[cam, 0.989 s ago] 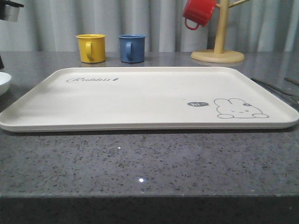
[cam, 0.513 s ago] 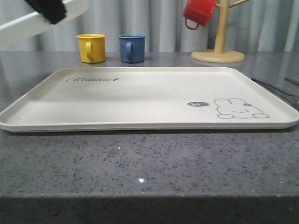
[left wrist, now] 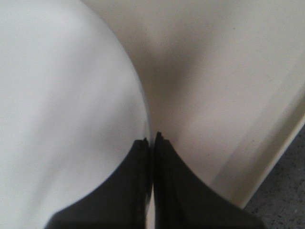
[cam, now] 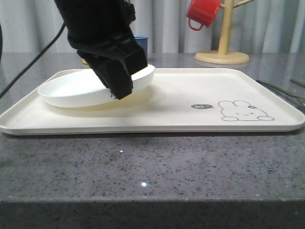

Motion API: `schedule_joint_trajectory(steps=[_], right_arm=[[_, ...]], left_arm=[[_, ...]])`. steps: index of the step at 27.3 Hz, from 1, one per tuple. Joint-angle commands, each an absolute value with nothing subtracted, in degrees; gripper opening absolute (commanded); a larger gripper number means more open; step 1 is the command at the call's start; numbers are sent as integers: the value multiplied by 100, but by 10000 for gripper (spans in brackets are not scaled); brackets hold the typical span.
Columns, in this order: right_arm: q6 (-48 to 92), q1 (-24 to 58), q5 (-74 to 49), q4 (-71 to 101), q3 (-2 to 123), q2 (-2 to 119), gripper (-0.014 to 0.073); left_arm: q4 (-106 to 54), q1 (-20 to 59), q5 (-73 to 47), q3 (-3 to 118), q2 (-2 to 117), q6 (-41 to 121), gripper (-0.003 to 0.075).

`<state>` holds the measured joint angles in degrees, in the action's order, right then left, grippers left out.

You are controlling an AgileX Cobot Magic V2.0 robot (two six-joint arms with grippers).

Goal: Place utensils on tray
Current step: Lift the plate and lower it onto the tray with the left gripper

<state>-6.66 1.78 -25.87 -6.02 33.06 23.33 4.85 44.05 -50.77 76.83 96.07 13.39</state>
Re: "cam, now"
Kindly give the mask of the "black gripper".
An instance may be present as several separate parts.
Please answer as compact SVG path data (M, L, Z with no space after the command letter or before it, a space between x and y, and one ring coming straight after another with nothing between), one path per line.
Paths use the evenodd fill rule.
M148 65L145 51L130 28L135 20L134 5L129 0L56 0L55 4L68 29L71 47L116 99L130 95L130 75ZM111 46L108 53L112 59L83 52L95 45Z

